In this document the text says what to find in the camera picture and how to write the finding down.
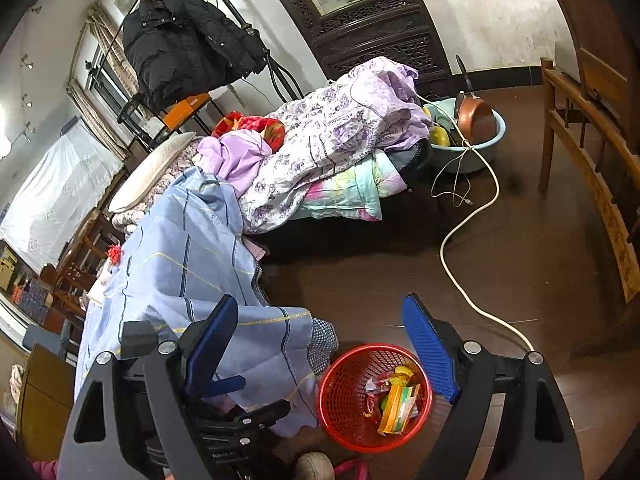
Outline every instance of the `brown floor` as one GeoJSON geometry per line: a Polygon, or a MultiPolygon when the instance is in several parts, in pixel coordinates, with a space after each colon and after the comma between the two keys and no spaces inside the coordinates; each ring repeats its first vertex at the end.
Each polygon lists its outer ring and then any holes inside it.
{"type": "MultiPolygon", "coordinates": [[[[541,88],[482,92],[507,124],[493,167],[498,202],[452,241],[447,261],[481,307],[517,327],[550,363],[575,424],[585,478],[596,479],[620,450],[640,415],[639,350],[571,358],[575,342],[601,330],[622,302],[620,279],[606,231],[586,185],[556,142],[546,200],[537,193],[542,149],[541,88]]],[[[489,200],[488,172],[472,178],[471,200],[489,200]]],[[[390,342],[411,348],[399,304],[418,293],[430,312],[455,325],[463,339],[491,352],[520,357],[521,343],[471,310],[439,263],[442,237],[471,208],[455,210],[441,198],[440,215],[430,186],[383,201],[377,224],[327,219],[290,222],[265,241],[264,262],[274,304],[303,305],[331,321],[341,345],[390,342]]],[[[368,456],[370,477],[413,477],[448,412],[438,399],[422,433],[393,452],[368,456]]],[[[492,452],[502,409],[494,396],[469,479],[480,479],[492,452]]],[[[334,462],[350,454],[321,431],[303,431],[287,444],[289,455],[321,449],[334,462]]]]}

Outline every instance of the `red wastebasket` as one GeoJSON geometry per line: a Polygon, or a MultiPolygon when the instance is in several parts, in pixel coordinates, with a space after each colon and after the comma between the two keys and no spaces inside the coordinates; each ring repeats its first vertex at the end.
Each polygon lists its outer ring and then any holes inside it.
{"type": "Polygon", "coordinates": [[[318,413],[326,432],[336,442],[357,452],[381,453],[402,446],[420,431],[431,410],[431,386],[411,352],[389,344],[367,344],[342,355],[326,372],[318,392],[318,413]],[[364,416],[367,379],[404,365],[416,374],[420,392],[418,415],[402,435],[378,433],[378,425],[364,416]]]}

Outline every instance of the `white sheet on wall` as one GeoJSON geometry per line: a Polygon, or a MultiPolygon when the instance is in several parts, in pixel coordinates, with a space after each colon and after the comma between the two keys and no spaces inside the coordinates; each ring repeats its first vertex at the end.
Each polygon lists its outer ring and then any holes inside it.
{"type": "Polygon", "coordinates": [[[22,184],[0,224],[0,237],[35,272],[57,265],[65,244],[121,168],[78,120],[22,184]]]}

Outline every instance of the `black jacket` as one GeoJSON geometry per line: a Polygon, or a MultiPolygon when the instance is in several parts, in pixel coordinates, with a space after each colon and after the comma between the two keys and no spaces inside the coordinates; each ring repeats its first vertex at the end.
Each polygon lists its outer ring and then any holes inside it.
{"type": "Polygon", "coordinates": [[[202,0],[142,0],[124,20],[124,50],[143,103],[158,113],[266,66],[264,44],[202,0]]]}

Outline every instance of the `frying pan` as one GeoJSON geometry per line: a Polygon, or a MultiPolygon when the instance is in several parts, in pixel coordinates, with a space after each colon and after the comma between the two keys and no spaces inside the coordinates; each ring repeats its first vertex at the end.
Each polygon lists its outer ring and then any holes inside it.
{"type": "Polygon", "coordinates": [[[460,91],[456,97],[454,119],[460,131],[471,144],[482,144],[491,140],[496,134],[496,122],[491,107],[474,94],[474,89],[466,72],[465,64],[460,56],[456,56],[458,66],[465,78],[467,93],[460,91]]]}

